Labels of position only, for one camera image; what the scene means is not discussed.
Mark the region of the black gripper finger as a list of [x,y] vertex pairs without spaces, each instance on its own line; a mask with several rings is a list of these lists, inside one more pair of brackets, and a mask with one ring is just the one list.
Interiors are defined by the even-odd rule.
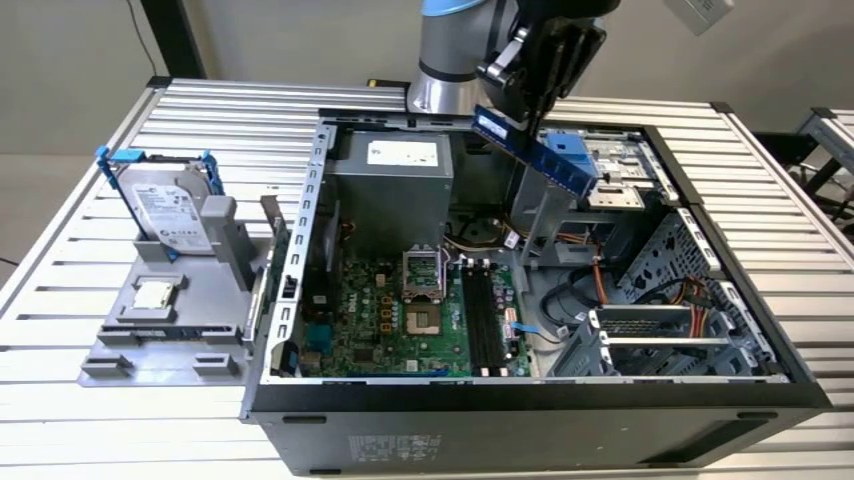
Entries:
[[478,76],[493,106],[513,121],[543,117],[543,33],[542,27],[517,27],[505,47],[493,48],[478,65]]
[[569,24],[546,38],[538,64],[533,130],[539,129],[557,100],[575,88],[606,37],[605,29],[594,24]]

